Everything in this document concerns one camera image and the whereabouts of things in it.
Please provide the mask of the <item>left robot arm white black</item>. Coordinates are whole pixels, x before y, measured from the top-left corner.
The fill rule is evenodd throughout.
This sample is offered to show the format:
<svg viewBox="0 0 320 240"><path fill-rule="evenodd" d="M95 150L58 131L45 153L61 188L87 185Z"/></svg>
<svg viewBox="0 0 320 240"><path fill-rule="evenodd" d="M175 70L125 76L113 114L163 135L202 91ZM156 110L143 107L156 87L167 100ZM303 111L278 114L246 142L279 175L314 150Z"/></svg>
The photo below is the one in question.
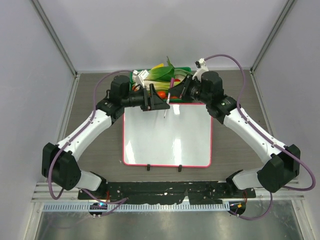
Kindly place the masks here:
<svg viewBox="0 0 320 240"><path fill-rule="evenodd" d="M93 108L89 117L69 136L60 142L47 143L42 150L41 174L49 183L64 190L86 189L93 198L100 200L107 192L106 179L81 170L78 160L85 149L106 129L110 128L125 112L125 108L139 107L142 111L167 110L170 105L157 94L153 84L132 89L131 80L116 75L106 97Z"/></svg>

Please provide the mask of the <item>pink framed whiteboard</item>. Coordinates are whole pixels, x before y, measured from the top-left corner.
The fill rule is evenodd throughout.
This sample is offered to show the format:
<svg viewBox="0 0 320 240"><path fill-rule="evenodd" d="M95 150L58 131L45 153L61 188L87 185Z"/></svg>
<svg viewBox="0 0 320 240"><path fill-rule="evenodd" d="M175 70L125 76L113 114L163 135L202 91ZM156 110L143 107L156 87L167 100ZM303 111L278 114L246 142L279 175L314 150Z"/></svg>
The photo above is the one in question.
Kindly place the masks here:
<svg viewBox="0 0 320 240"><path fill-rule="evenodd" d="M200 103L168 110L126 108L123 163L127 166L207 168L212 162L213 119Z"/></svg>

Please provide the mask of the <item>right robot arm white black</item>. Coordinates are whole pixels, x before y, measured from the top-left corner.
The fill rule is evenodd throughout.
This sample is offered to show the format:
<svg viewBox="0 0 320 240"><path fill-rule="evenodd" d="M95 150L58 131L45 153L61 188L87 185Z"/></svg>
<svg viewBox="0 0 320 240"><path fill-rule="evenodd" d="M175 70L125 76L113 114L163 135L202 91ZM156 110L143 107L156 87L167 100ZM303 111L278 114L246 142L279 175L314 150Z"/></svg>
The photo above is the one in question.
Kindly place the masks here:
<svg viewBox="0 0 320 240"><path fill-rule="evenodd" d="M168 92L183 101L205 104L209 115L240 136L263 162L262 168L239 170L226 179L225 190L230 197L236 198L248 188L264 188L275 193L299 175L300 165L293 157L300 157L300 149L294 144L281 143L289 152L286 154L264 139L264 136L271 139L271 135L251 120L244 109L238 109L234 98L224 93L217 72L207 71L200 80L188 75Z"/></svg>

